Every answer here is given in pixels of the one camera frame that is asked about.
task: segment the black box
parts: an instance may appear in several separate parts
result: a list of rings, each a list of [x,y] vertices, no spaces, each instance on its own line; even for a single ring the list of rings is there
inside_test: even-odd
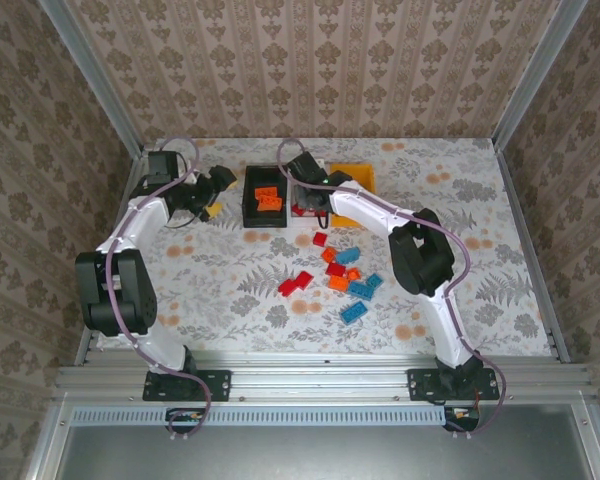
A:
[[[282,198],[279,212],[259,212],[256,188],[277,187]],[[242,196],[242,225],[245,228],[286,228],[287,226],[287,179],[277,166],[248,166],[244,178]]]

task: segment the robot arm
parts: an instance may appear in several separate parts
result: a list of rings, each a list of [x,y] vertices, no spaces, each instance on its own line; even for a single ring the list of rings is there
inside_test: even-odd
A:
[[[218,195],[235,184],[236,178],[225,167],[215,166],[209,176],[198,175],[194,183],[180,183],[153,198],[133,217],[124,235],[120,228],[148,195],[178,177],[177,153],[159,151],[149,154],[150,174],[131,193],[127,212],[111,236],[95,252],[76,258],[76,276],[82,316],[86,326],[107,337],[129,343],[120,328],[109,301],[105,280],[105,257],[117,239],[112,269],[114,289],[125,325],[139,347],[149,357],[172,370],[195,374],[195,362],[189,350],[178,344],[160,322],[156,322],[157,300],[143,261],[158,230],[177,210],[187,210],[206,222],[217,213]],[[162,370],[150,365],[154,373]]]
[[[449,242],[441,232],[399,216],[406,213],[440,225],[436,214],[428,209],[412,212],[392,205],[342,172],[327,175],[308,152],[297,156],[287,167],[291,176],[302,183],[296,188],[302,189],[299,197],[306,203],[303,207],[348,217],[376,235],[388,238],[398,283],[409,293],[423,298],[428,314],[439,375],[431,382],[433,387],[427,390],[442,392],[442,396],[449,399],[474,394],[474,379],[484,373],[483,362],[473,349],[469,350],[462,321],[458,322],[457,329],[447,306],[445,290],[453,278],[454,263]],[[341,188],[325,189],[325,185]],[[457,312],[453,293],[448,297]]]
[[[404,218],[399,217],[395,213],[404,212],[410,215],[414,215],[414,212],[407,209],[398,208],[395,205],[386,202],[379,197],[367,192],[358,182],[348,180],[341,184],[342,187],[348,187],[358,191],[364,191],[366,195],[375,198],[378,203],[384,204],[385,208],[381,208],[375,203],[370,202],[366,198],[362,198],[359,195],[353,193],[335,191],[330,195],[330,203],[333,209],[333,213],[348,217],[355,220],[363,227],[371,230],[379,237],[388,237],[391,248],[391,256],[393,259],[393,268],[398,282],[405,288],[409,293],[424,293],[421,292],[416,285],[416,281],[413,278],[406,278],[408,276],[407,269],[403,265],[404,262],[400,262],[398,259],[408,255],[407,249],[401,248],[398,242],[399,232],[404,232],[405,224],[408,223]],[[441,254],[447,258],[451,258],[453,263],[453,255],[449,249],[447,252]],[[406,261],[413,260],[414,256],[407,258]],[[423,294],[423,306],[427,311],[427,318],[430,319],[429,329],[433,335],[436,347],[436,358],[447,365],[450,368],[456,368],[464,365],[471,354],[469,351],[460,343],[458,334],[455,330],[453,322],[449,316],[449,310],[444,301],[443,292],[448,285],[448,280],[443,281],[437,286],[433,295]],[[451,298],[452,304],[455,311],[457,312],[457,306],[455,303],[455,296]]]

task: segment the vent grille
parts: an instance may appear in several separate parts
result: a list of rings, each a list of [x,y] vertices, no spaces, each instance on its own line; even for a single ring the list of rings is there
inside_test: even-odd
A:
[[[173,407],[76,407],[71,426],[166,425]],[[207,426],[444,425],[440,406],[403,407],[215,407]],[[190,425],[174,422],[174,425]]]

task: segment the red lego brick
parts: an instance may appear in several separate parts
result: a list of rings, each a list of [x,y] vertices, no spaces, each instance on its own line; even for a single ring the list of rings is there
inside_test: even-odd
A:
[[[313,244],[324,247],[325,243],[327,243],[327,236],[324,233],[317,232],[313,237]]]
[[[289,295],[291,295],[293,293],[293,291],[296,288],[298,288],[298,285],[296,285],[296,282],[290,278],[287,278],[278,287],[278,292],[280,292],[283,297],[288,297]]]
[[[309,285],[309,283],[311,283],[311,280],[313,280],[313,275],[310,275],[309,273],[302,271],[300,272],[300,275],[298,275],[296,277],[296,285],[298,287],[300,287],[301,289],[305,289],[307,288],[307,285]]]
[[[327,267],[327,275],[332,275],[336,277],[344,277],[347,272],[347,267],[344,265],[338,265],[337,263],[330,263]]]
[[[306,210],[304,210],[304,209],[300,208],[300,207],[298,206],[298,204],[296,203],[296,204],[295,204],[293,207],[291,207],[291,211],[292,211],[293,213],[295,213],[296,215],[298,215],[299,217],[301,217],[302,215],[304,215],[304,212],[305,212]]]

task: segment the wallpaper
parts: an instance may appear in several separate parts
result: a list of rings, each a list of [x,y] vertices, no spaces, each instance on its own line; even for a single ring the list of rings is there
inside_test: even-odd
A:
[[[68,0],[144,142],[489,137],[558,0]]]
[[[600,0],[590,0],[506,148],[571,354],[600,399]]]
[[[128,154],[36,2],[0,1],[0,479],[35,446],[82,332],[73,261],[117,212]]]

